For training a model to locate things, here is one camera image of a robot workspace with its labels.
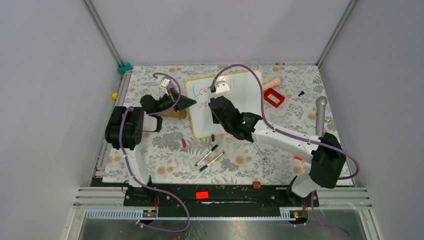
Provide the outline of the yellow framed whiteboard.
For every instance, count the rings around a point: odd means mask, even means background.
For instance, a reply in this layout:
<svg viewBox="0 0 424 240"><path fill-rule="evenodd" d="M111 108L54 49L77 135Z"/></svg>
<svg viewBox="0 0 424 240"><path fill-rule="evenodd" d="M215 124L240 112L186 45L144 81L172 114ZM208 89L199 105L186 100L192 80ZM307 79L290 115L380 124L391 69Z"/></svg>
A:
<svg viewBox="0 0 424 240"><path fill-rule="evenodd" d="M195 138L208 138L227 133L220 124L214 124L208 103L215 96L209 87L213 76L189 79L185 83L186 95L196 103L189 107L192 133ZM249 71L223 74L218 81L225 81L229 88L229 100L240 112L261 114L261 90L256 77Z"/></svg>

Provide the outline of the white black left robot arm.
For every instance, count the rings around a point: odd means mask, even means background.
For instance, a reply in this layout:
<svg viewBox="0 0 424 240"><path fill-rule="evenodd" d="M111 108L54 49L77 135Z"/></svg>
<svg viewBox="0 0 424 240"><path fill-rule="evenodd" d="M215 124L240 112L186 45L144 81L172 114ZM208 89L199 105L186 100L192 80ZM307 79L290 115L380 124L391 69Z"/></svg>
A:
<svg viewBox="0 0 424 240"><path fill-rule="evenodd" d="M196 100L172 90L159 99L144 95L140 105L133 107L115 106L105 128L105 140L116 150L121 150L128 172L127 183L134 188L136 199L144 206L152 204L155 192L151 184L142 155L137 146L142 142L144 133L158 133L162 129L163 117L171 114L180 116L186 109L195 105Z"/></svg>

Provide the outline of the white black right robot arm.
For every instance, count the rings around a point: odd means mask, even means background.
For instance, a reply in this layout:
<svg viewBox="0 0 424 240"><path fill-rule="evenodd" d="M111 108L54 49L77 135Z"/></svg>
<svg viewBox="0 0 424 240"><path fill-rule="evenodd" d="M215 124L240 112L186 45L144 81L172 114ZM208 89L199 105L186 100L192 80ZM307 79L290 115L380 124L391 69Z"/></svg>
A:
<svg viewBox="0 0 424 240"><path fill-rule="evenodd" d="M309 193L318 188L336 187L346 162L337 137L331 133L323 136L307 135L275 126L261 115L240 112L224 96L211 98L209 107L212 121L238 140L266 144L287 151L310 164L310 169L296 176L287 191L287 201L301 205Z"/></svg>

